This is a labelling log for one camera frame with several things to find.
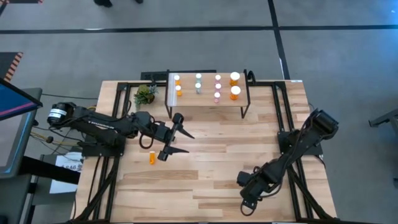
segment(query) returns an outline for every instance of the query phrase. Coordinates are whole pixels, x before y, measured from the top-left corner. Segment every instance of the concrete floor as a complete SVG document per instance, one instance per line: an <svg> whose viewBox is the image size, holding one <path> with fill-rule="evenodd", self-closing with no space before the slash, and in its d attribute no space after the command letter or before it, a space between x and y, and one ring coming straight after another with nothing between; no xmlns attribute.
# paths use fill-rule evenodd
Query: concrete floor
<svg viewBox="0 0 398 224"><path fill-rule="evenodd" d="M398 24L393 0L274 0L280 26ZM97 29L184 26L271 26L265 0L46 0L10 4L0 30ZM322 146L330 188L343 220L398 223L398 140L392 128L368 119L398 108L398 30L281 31L291 79L304 81L309 101L340 122ZM0 52L23 52L12 83L45 93L97 97L102 80L137 80L144 71L253 70L282 79L274 32L144 32L0 35ZM42 126L51 104L71 99L43 96ZM95 100L73 100L83 106ZM51 151L30 141L26 154ZM68 219L71 204L38 207L34 223Z"/></svg>

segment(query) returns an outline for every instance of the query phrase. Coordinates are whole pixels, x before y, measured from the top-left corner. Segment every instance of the person's foot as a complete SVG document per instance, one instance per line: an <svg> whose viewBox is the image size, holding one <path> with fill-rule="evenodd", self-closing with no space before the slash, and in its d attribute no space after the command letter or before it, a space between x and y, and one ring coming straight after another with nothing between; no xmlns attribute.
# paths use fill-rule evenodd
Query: person's foot
<svg viewBox="0 0 398 224"><path fill-rule="evenodd" d="M94 3L97 6L104 6L104 7L112 7L112 3L110 0L94 0Z"/></svg>

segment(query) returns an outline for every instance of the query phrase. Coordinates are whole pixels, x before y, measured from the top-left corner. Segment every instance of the computer screen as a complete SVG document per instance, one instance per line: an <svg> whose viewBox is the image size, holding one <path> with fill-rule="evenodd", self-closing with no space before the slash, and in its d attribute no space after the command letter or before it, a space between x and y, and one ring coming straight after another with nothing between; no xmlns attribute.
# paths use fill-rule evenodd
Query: computer screen
<svg viewBox="0 0 398 224"><path fill-rule="evenodd" d="M42 106L39 100L0 79L0 121Z"/></svg>

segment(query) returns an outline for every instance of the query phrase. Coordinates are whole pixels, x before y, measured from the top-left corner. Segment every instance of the succulent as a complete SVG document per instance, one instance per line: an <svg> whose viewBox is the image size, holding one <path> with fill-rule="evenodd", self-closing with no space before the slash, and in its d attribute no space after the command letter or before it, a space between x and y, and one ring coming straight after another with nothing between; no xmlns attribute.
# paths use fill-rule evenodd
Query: succulent
<svg viewBox="0 0 398 224"><path fill-rule="evenodd" d="M155 100L155 94L157 93L156 85L147 86L140 85L137 93L134 94L134 102L136 104L136 110L139 110L140 105L150 104Z"/></svg>

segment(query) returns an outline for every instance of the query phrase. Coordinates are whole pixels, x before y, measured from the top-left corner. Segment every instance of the bottle cap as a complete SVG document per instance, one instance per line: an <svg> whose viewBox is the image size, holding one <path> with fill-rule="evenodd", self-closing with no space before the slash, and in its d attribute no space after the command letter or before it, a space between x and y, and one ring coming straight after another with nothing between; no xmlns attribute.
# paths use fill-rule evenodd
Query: bottle cap
<svg viewBox="0 0 398 224"><path fill-rule="evenodd" d="M238 95L241 93L241 89L238 86L232 86L231 93L234 95Z"/></svg>
<svg viewBox="0 0 398 224"><path fill-rule="evenodd" d="M241 78L241 75L240 75L238 72L233 72L233 73L231 73L231 79L232 79L232 80L236 81L236 80L238 80L239 78Z"/></svg>

